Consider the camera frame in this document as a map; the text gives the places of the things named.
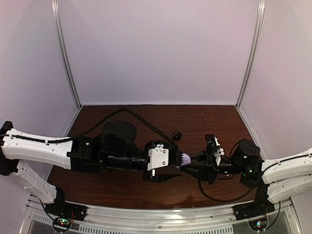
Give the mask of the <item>lilac earbud charging case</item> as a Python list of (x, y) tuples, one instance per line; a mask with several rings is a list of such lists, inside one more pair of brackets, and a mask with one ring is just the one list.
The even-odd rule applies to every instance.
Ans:
[(191, 162), (192, 162), (191, 157), (188, 154), (183, 153), (182, 154), (182, 163), (180, 166), (189, 165)]

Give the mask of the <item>black earbud charging case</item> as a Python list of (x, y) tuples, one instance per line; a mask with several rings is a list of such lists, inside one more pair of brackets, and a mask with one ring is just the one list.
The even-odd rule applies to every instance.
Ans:
[(175, 131), (175, 132), (172, 133), (171, 137), (174, 140), (180, 140), (182, 138), (182, 132)]

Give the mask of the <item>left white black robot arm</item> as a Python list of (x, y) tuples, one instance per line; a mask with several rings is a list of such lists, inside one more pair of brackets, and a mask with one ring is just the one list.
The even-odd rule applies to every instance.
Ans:
[(15, 177), (37, 196), (49, 214), (83, 221), (87, 208), (65, 200), (64, 191), (45, 182), (28, 165), (36, 161), (83, 173), (106, 170), (142, 172), (150, 182), (164, 182), (158, 168), (178, 167), (182, 152), (166, 141), (150, 141), (143, 149), (135, 144), (136, 127), (127, 121), (107, 122), (96, 137), (52, 138), (23, 133), (6, 121), (0, 129), (0, 173)]

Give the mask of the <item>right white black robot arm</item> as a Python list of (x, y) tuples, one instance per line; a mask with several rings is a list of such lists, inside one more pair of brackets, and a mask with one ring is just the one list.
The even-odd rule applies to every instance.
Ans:
[(224, 155), (216, 139), (209, 139), (204, 151), (194, 156), (183, 155), (179, 169), (197, 179), (199, 189), (206, 198), (219, 203), (223, 200), (204, 192), (201, 183), (213, 184), (219, 175), (223, 175), (223, 179), (240, 175), (240, 183), (248, 191), (225, 202), (241, 200), (252, 191), (256, 194), (253, 201), (233, 207), (236, 220), (274, 212), (278, 202), (312, 187), (311, 149), (280, 159), (263, 160), (260, 148), (248, 139), (237, 142), (229, 156)]

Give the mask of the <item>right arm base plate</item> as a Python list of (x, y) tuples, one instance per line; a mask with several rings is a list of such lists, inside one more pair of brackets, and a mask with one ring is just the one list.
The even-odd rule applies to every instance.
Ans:
[(233, 207), (234, 215), (237, 221), (250, 219), (265, 215), (275, 211), (275, 206), (271, 203), (245, 203)]

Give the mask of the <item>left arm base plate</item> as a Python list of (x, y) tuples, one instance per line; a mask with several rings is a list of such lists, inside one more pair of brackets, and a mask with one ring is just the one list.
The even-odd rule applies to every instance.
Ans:
[(58, 207), (55, 204), (46, 204), (45, 211), (54, 216), (73, 219), (76, 221), (84, 221), (87, 213), (87, 207), (66, 202), (63, 207)]

